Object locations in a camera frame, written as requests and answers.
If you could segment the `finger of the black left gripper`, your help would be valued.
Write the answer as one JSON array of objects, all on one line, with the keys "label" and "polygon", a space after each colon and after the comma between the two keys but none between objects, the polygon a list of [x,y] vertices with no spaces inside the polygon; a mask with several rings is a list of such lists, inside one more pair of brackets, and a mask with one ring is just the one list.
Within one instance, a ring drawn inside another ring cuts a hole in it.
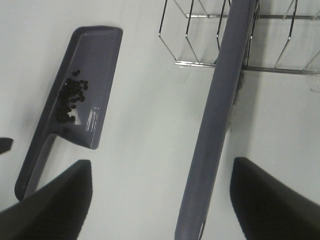
[{"label": "finger of the black left gripper", "polygon": [[10,137],[0,138],[0,154],[4,154],[11,150],[14,140]]}]

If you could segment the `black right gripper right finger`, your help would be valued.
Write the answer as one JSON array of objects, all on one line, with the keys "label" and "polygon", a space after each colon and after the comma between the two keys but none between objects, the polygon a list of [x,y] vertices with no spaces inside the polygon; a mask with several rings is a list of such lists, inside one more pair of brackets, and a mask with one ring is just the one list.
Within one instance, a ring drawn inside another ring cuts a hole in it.
[{"label": "black right gripper right finger", "polygon": [[318,240],[320,206],[246,157],[233,162],[230,200],[247,240]]}]

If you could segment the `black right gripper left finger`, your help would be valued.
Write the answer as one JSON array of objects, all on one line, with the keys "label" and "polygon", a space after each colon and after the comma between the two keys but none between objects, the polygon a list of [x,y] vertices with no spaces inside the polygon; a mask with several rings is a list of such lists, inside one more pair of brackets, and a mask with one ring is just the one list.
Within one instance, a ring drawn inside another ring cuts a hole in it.
[{"label": "black right gripper left finger", "polygon": [[2,240],[76,240],[93,196],[92,165],[78,160],[47,185],[0,213]]}]

